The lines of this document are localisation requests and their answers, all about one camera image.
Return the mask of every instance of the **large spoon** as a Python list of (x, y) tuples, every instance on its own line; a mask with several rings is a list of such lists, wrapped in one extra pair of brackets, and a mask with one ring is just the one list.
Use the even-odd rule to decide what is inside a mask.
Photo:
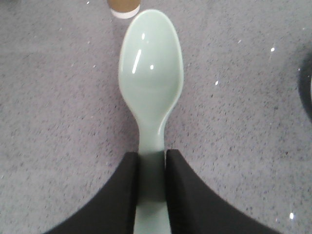
[(179, 40), (162, 12), (130, 24), (119, 60), (119, 87), (139, 128), (140, 172), (135, 234), (169, 234), (164, 186), (164, 128), (183, 86)]

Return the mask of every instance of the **floor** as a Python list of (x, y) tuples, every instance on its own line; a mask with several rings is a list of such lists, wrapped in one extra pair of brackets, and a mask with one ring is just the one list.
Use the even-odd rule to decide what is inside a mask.
[[(148, 8), (172, 20), (184, 59), (166, 149), (247, 215), (311, 233), (312, 121), (298, 80), (310, 76), (312, 1), (143, 0)], [(117, 83), (130, 22), (102, 0), (0, 1), (0, 234), (57, 225), (137, 151)]]

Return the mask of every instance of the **mint green spoon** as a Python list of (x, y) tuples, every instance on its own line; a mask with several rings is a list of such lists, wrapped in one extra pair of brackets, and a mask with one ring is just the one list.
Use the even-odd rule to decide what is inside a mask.
[(139, 128), (140, 174), (135, 234), (169, 234), (164, 186), (164, 128), (183, 86), (179, 40), (162, 12), (130, 24), (119, 60), (119, 87)]

